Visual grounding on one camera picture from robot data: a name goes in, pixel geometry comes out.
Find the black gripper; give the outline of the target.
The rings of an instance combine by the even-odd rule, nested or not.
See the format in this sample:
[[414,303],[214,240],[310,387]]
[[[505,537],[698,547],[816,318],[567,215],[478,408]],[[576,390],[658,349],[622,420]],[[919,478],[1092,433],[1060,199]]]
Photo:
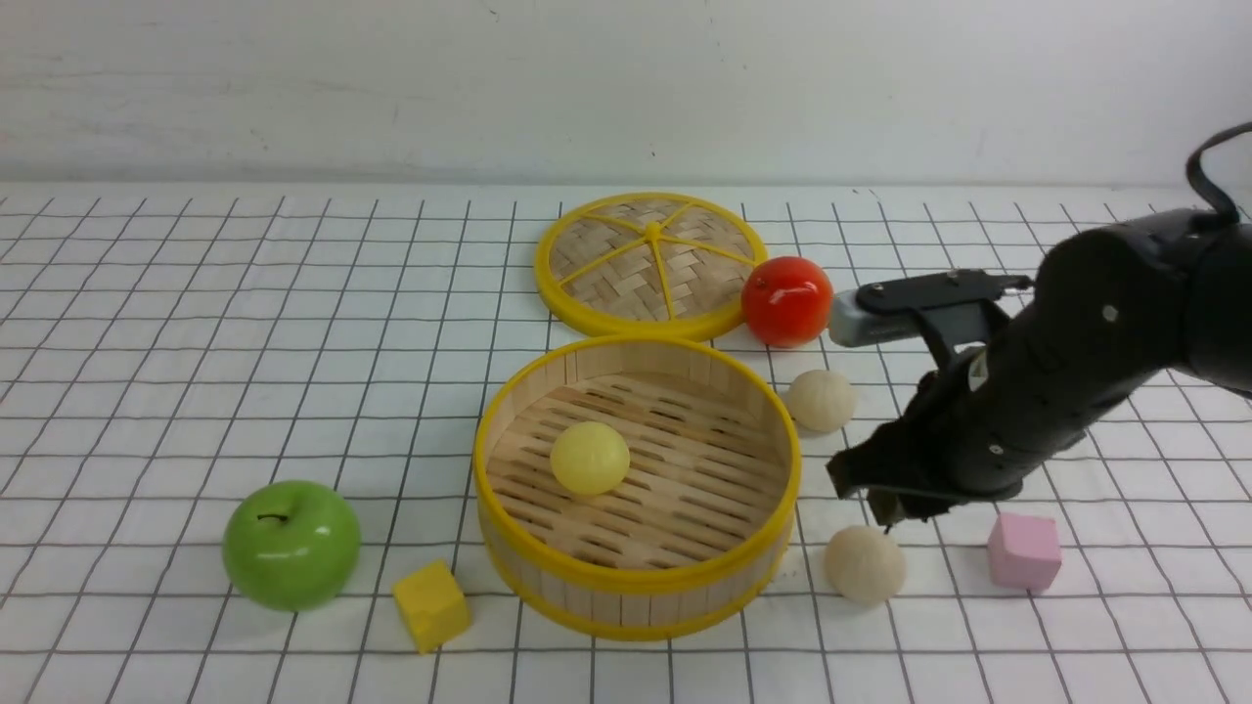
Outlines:
[[881,530],[1014,499],[1024,479],[1101,418],[1101,398],[1033,344],[993,344],[926,375],[899,418],[828,460],[840,500],[866,491]]

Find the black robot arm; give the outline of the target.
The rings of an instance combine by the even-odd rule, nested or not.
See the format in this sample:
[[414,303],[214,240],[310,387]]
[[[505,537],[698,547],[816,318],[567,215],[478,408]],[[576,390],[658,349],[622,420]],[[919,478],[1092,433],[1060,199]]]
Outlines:
[[1164,370],[1249,395],[1249,225],[1178,209],[1087,229],[1035,276],[953,269],[839,294],[849,347],[919,338],[935,365],[898,418],[828,460],[876,524],[1014,499]]

